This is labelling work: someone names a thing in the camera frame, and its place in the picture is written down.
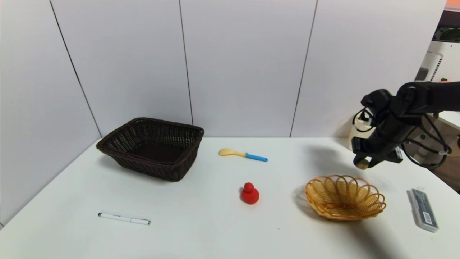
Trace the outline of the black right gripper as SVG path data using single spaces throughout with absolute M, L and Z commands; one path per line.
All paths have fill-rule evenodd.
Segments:
M 387 116 L 377 124 L 369 138 L 352 139 L 352 151 L 356 154 L 353 164 L 357 168 L 366 168 L 367 157 L 371 158 L 368 168 L 373 168 L 382 161 L 400 163 L 403 156 L 397 148 L 413 130 L 413 118 Z

